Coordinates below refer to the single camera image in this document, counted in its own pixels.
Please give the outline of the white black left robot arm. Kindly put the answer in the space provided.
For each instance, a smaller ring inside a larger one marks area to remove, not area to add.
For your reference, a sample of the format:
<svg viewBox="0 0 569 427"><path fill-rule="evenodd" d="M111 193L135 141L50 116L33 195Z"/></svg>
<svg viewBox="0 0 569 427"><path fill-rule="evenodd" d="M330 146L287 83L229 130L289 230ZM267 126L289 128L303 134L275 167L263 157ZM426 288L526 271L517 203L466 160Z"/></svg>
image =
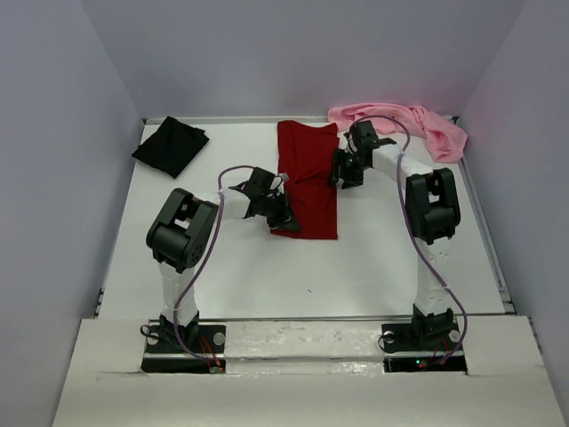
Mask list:
<svg viewBox="0 0 569 427"><path fill-rule="evenodd" d="M222 185L225 174L242 168L251 172L246 181ZM287 173L239 165L222 171L218 190L207 197L181 188L170 193L146 236L162 278L159 326L148 331L159 342L199 357L191 350L199 333L194 284L212 255L224 221L260 216L271 231L301 232L285 190L288 180Z"/></svg>

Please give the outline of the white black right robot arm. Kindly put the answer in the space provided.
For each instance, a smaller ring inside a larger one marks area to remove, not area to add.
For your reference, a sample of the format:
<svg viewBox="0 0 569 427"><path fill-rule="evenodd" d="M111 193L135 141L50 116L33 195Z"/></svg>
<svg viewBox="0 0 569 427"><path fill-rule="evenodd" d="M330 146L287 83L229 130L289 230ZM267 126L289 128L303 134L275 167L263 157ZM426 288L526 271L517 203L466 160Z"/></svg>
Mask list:
<svg viewBox="0 0 569 427"><path fill-rule="evenodd" d="M383 326L379 345L388 354L448 351L461 338L453 312L456 303L444 278L450 243L461 222L453 171L407 156L404 147L376 133L371 117L352 123L345 137L346 147L333 153L330 183L359 187L369 169L391 178L418 255L412 318Z"/></svg>

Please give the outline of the red t shirt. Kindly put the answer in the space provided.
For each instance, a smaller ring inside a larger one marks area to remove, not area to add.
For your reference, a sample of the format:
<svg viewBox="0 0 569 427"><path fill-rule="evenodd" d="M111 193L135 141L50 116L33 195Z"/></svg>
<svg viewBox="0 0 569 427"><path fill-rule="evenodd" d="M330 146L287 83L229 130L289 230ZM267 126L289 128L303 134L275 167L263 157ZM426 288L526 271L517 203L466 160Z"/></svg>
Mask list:
<svg viewBox="0 0 569 427"><path fill-rule="evenodd" d="M320 240L338 238L337 188L329 184L333 154L338 147L335 124L312 127L292 120L277 124L277 170L289 177L284 188L301 230L274 230L274 235Z"/></svg>

